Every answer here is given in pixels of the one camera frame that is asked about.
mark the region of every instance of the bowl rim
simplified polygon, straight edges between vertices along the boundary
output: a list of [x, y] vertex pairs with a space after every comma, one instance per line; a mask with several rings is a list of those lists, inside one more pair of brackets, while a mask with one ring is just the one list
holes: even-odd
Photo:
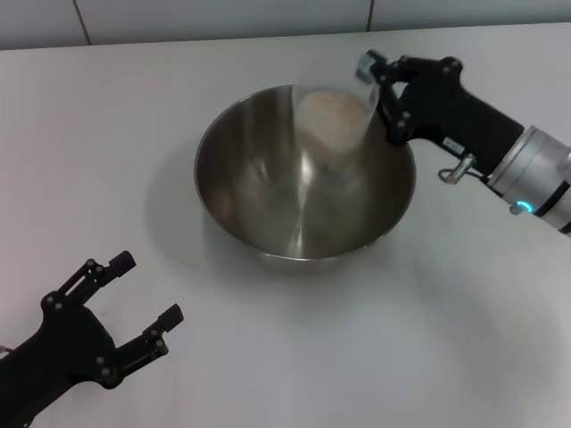
[[207, 212], [208, 216], [214, 221], [214, 223], [217, 225], [217, 227], [219, 227], [220, 229], [222, 229], [227, 235], [229, 235], [235, 242], [240, 243], [242, 245], [245, 245], [246, 247], [250, 248], [251, 250], [254, 250], [258, 253], [263, 254], [266, 257], [270, 257], [272, 259], [282, 259], [282, 260], [290, 260], [290, 261], [299, 261], [302, 263], [310, 263], [310, 262], [326, 262], [328, 260], [334, 260], [334, 259], [339, 259], [342, 256], [346, 256], [349, 254], [353, 254], [356, 253], [358, 251], [364, 251], [366, 250], [368, 247], [370, 247], [371, 245], [373, 245], [374, 243], [376, 243], [377, 241], [379, 241], [381, 238], [384, 238], [389, 232], [391, 232], [394, 227], [402, 220], [402, 217], [404, 216], [404, 214], [409, 210], [410, 207], [410, 202], [412, 201], [412, 196], [414, 195], [414, 192], [416, 190], [417, 187], [417, 163], [415, 162], [414, 159], [414, 153], [412, 151], [412, 149], [410, 148], [410, 144], [406, 143], [403, 144], [401, 147], [403, 148], [403, 150], [406, 150], [409, 155], [410, 155], [410, 159], [412, 161], [412, 186], [411, 186], [411, 190], [410, 190], [410, 195], [409, 198], [404, 206], [404, 209], [402, 210], [401, 214], [393, 221], [393, 223], [391, 223], [391, 225], [379, 236], [377, 236], [376, 238], [374, 238], [373, 240], [371, 240], [370, 242], [361, 245], [360, 247], [357, 248], [353, 248], [352, 250], [348, 250], [348, 251], [344, 251], [344, 252], [340, 252], [338, 254], [336, 254], [335, 256], [328, 256], [328, 257], [315, 257], [312, 259], [307, 259], [307, 258], [296, 258], [296, 257], [288, 257], [288, 256], [282, 256], [280, 254], [273, 254], [271, 252], [267, 252], [266, 250], [262, 250], [261, 248], [256, 247], [255, 245], [251, 244], [251, 243], [247, 243], [246, 241], [243, 241], [242, 239], [238, 238], [237, 236], [235, 236], [234, 234], [232, 234], [231, 232], [229, 232], [225, 227], [223, 227], [219, 221], [212, 215], [211, 211], [209, 210], [208, 206], [206, 205], [206, 203], [204, 202], [204, 198], [203, 195], [200, 191], [200, 187], [198, 185], [198, 179], [197, 179], [197, 170], [198, 170], [198, 160], [200, 158], [200, 154], [201, 154], [201, 150], [203, 148], [204, 145], [204, 141], [206, 140], [206, 137], [209, 135], [209, 133], [212, 131], [212, 129], [222, 120], [222, 118], [232, 109], [234, 109], [234, 107], [236, 107], [238, 104], [243, 103], [245, 100], [252, 98], [256, 95], [260, 95], [263, 94], [265, 92], [273, 92], [276, 91], [278, 89], [283, 89], [283, 88], [290, 88], [290, 90], [294, 87], [295, 85], [279, 85], [279, 86], [272, 86], [272, 87], [267, 87], [265, 89], [262, 89], [260, 91], [256, 91], [252, 94], [249, 94], [241, 99], [239, 99], [238, 101], [230, 104], [226, 109], [224, 109], [224, 111], [222, 111], [217, 117], [216, 119], [206, 128], [206, 131], [204, 131], [203, 136], [200, 139], [200, 143], [198, 144], [198, 147], [196, 148], [196, 153], [194, 155], [194, 188], [196, 190], [196, 193], [198, 194], [198, 199], [200, 199], [200, 203], [203, 206], [204, 211]]

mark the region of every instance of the blue led light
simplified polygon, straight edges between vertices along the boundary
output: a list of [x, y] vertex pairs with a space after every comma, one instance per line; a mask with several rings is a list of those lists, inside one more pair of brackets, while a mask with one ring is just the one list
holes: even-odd
[[516, 205], [518, 207], [522, 207], [525, 208], [527, 210], [527, 212], [534, 212], [534, 206], [529, 203], [529, 202], [525, 202], [525, 201], [517, 201]]

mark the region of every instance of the cable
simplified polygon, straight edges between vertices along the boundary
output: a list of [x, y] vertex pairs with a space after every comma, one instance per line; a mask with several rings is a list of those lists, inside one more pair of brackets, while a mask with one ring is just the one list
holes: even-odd
[[[446, 181], [446, 177], [444, 176], [444, 174], [450, 174], [453, 170], [454, 169], [452, 169], [452, 168], [441, 169], [440, 171], [438, 171], [438, 178], [440, 178], [444, 183], [446, 183], [448, 185], [449, 183]], [[481, 176], [480, 174], [476, 174], [475, 172], [471, 172], [471, 171], [468, 171], [464, 175], [477, 178], [478, 180], [481, 180], [483, 178], [483, 176]]]

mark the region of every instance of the tile grout line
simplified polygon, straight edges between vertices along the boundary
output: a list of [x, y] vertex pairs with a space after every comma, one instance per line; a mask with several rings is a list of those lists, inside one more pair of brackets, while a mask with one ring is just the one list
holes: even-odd
[[89, 37], [89, 33], [87, 33], [86, 23], [83, 21], [83, 17], [81, 16], [81, 11], [79, 10], [78, 0], [71, 0], [73, 2], [73, 6], [75, 7], [75, 13], [78, 15], [79, 23], [81, 24], [81, 29], [83, 30], [83, 35], [86, 37], [87, 44], [92, 45], [91, 38]]
[[371, 30], [371, 22], [373, 21], [374, 10], [375, 10], [375, 0], [371, 0], [371, 6], [368, 8], [367, 30], [366, 30], [367, 32]]

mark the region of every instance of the metal cylinder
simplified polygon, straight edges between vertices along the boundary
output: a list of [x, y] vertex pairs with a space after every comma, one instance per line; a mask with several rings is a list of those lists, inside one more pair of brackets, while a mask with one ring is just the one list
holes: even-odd
[[525, 207], [571, 236], [571, 191], [559, 168], [570, 153], [571, 149], [559, 140], [530, 127], [494, 170], [487, 185], [510, 205]]

